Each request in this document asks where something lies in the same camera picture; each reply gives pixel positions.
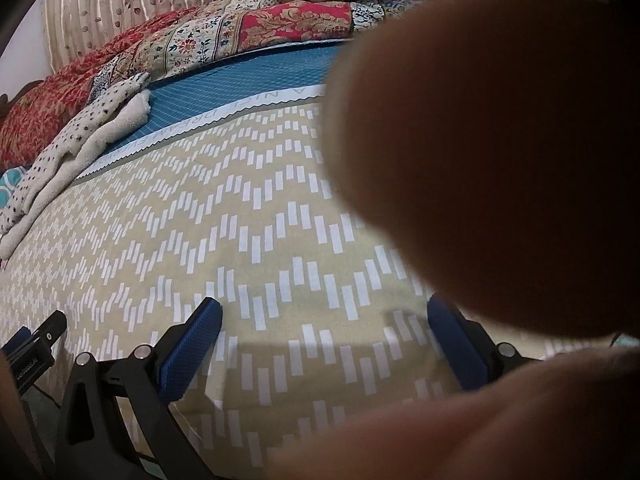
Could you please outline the person's left hand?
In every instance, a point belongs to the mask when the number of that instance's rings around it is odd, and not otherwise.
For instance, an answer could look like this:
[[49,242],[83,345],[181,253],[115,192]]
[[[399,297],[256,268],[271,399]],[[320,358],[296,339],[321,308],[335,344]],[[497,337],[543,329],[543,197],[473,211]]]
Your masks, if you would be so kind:
[[11,367],[1,355],[1,443],[9,445],[11,458],[24,458],[39,478],[42,466]]

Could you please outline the person's right hand close-up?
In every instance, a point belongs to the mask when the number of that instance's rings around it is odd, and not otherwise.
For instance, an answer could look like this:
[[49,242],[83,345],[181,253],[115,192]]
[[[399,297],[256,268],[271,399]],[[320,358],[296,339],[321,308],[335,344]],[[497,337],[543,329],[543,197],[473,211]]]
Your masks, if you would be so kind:
[[[337,193],[486,318],[639,333],[639,0],[427,0],[336,58]],[[588,349],[284,448],[273,479],[634,479],[639,352]]]

